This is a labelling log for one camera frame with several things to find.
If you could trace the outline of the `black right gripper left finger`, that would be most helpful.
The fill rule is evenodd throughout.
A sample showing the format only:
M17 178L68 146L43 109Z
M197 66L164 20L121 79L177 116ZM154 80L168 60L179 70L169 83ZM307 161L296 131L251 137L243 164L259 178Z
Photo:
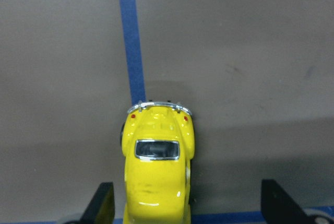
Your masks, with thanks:
M99 185L79 223L112 224L115 217L114 187L112 182Z

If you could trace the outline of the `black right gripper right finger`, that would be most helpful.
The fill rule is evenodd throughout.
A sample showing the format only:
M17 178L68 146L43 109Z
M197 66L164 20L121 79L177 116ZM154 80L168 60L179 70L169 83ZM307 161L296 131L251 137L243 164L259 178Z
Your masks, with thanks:
M273 179L261 182L260 206L266 223L315 223Z

